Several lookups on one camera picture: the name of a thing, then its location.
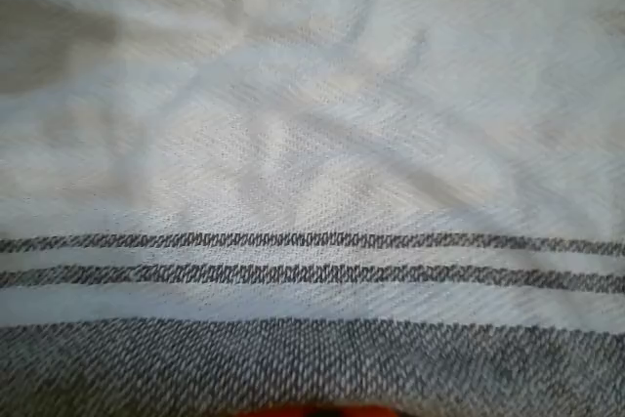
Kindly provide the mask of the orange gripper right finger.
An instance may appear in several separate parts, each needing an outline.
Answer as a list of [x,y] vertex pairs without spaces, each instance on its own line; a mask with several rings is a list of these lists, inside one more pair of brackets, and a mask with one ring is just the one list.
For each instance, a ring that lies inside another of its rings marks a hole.
[[387,417],[387,408],[379,405],[353,404],[337,407],[343,417]]

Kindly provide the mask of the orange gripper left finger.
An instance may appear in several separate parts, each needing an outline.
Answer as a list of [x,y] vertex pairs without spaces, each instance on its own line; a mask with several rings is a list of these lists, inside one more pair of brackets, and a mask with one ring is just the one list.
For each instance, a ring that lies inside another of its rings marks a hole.
[[284,404],[259,408],[243,413],[244,417],[307,417],[315,412],[309,404]]

